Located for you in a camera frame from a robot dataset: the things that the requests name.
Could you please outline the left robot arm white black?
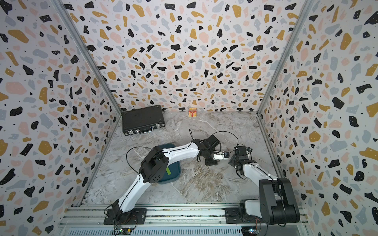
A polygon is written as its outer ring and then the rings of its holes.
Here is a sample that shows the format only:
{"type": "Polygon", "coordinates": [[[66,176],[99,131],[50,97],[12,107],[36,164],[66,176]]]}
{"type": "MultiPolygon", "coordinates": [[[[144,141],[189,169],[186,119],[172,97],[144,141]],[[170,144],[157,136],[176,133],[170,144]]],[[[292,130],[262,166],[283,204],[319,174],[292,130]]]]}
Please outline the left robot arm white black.
{"type": "Polygon", "coordinates": [[[199,157],[203,157],[208,164],[217,164],[214,157],[217,155],[216,148],[220,145],[220,141],[214,135],[211,135],[207,139],[194,139],[179,147],[161,148],[156,146],[152,148],[141,162],[138,177],[112,205],[115,219],[119,220],[121,216],[129,214],[147,188],[163,178],[166,168],[170,164],[199,157]]]}

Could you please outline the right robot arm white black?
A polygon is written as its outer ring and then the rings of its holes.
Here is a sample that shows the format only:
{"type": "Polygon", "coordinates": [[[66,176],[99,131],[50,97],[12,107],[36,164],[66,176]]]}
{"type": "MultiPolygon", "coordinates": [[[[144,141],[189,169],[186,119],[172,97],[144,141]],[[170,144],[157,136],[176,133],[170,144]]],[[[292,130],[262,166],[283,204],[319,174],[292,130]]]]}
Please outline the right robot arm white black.
{"type": "Polygon", "coordinates": [[[251,180],[259,187],[258,199],[242,200],[239,218],[242,222],[262,220],[266,225],[285,226],[300,221],[298,203],[291,182],[264,170],[250,157],[252,149],[236,146],[229,164],[242,179],[251,180]]]}

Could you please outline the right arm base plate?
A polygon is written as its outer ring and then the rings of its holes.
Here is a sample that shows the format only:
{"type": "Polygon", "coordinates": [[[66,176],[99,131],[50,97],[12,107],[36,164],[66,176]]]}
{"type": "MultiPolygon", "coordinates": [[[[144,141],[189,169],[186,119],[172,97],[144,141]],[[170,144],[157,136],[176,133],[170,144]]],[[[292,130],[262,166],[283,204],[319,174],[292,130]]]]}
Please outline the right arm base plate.
{"type": "Polygon", "coordinates": [[[249,215],[238,207],[227,207],[224,209],[225,220],[227,224],[260,224],[261,218],[254,215],[249,215]]]}

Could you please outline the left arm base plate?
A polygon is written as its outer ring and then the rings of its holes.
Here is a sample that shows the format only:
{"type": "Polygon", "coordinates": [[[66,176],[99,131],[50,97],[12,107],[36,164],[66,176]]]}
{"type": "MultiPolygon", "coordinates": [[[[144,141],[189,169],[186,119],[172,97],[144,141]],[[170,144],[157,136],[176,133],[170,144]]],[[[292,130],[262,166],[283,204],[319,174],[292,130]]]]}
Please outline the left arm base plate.
{"type": "Polygon", "coordinates": [[[104,219],[104,225],[143,225],[146,219],[146,208],[134,208],[132,211],[122,213],[114,209],[108,209],[104,219]]]}

